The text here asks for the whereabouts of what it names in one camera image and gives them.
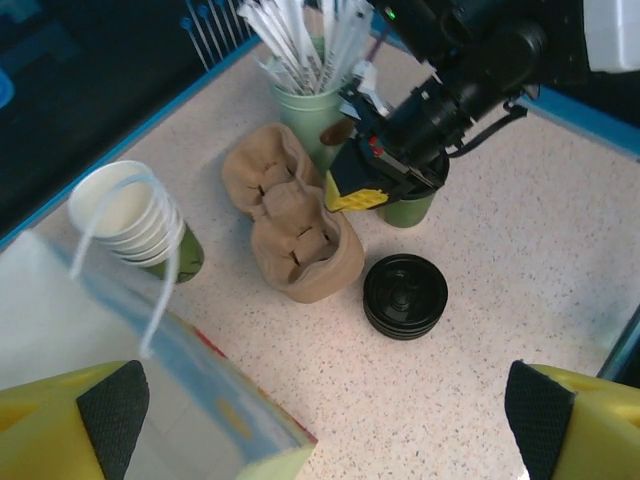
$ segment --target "dark background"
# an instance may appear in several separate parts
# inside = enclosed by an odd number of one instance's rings
[[[640,72],[592,73],[585,85],[554,89],[568,97],[640,127]]]
[[[213,2],[221,22],[231,1]],[[0,238],[205,73],[180,26],[184,0],[14,3],[0,9],[0,67],[15,86],[0,108]]]

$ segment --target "black cup lid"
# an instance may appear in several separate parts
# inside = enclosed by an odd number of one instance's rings
[[[418,338],[440,319],[447,282],[422,257],[398,254],[376,263],[364,282],[364,310],[371,323],[392,338]]]

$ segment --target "green paper cup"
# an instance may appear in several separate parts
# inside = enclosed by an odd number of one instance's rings
[[[313,38],[313,43],[320,58],[323,58],[323,37]],[[340,97],[340,88],[319,95],[301,96],[287,93],[271,85],[271,92],[280,110],[280,121],[298,137],[320,172],[321,178],[324,178],[340,149],[340,147],[326,146],[320,142],[322,132],[344,118],[340,113],[340,107],[344,101]]]
[[[378,209],[378,216],[392,227],[415,227],[427,216],[435,196],[434,192],[428,197],[416,200],[400,200],[399,202],[385,205]]]
[[[431,168],[444,183],[449,175],[449,159],[438,158],[432,162]],[[429,187],[419,187],[402,200],[380,207],[378,216],[392,227],[415,227],[426,217],[436,196],[436,191],[436,189]]]
[[[189,225],[185,224],[185,227],[184,236],[178,247],[180,250],[180,265],[178,266],[176,283],[184,283],[191,280],[200,271],[204,263],[204,250],[202,249],[202,245],[198,242]],[[122,261],[127,265],[142,268],[152,275],[163,279],[168,258],[169,250],[167,249],[159,255],[143,262]]]

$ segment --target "white countertop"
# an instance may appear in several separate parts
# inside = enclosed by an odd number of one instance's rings
[[[377,65],[392,103],[427,72],[388,46]],[[530,116],[453,162],[418,227],[350,214],[367,269],[410,252],[447,279],[440,323],[404,343],[365,319],[363,278],[314,305],[262,280],[220,167],[239,138],[275,120],[265,78],[245,57],[123,155],[154,169],[207,256],[172,310],[319,438],[300,480],[518,478],[503,410],[511,362],[595,374],[640,302],[640,166]],[[77,241],[64,208],[38,230]]]

